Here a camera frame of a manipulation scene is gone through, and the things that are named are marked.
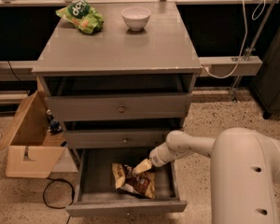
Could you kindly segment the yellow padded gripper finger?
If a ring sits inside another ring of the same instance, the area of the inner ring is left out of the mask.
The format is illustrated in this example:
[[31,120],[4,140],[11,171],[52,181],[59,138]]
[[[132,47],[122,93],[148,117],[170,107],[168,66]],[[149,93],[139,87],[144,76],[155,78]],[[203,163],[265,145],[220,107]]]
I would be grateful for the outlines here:
[[152,162],[149,159],[142,160],[137,166],[133,168],[133,175],[141,174],[152,168]]

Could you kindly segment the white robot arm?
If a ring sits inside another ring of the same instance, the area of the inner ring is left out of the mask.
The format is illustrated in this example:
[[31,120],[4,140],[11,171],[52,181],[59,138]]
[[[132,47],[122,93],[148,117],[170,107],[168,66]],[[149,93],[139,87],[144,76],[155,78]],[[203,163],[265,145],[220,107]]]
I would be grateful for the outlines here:
[[135,171],[192,153],[211,159],[212,224],[280,224],[274,195],[280,183],[280,141],[246,128],[230,128],[217,138],[172,131]]

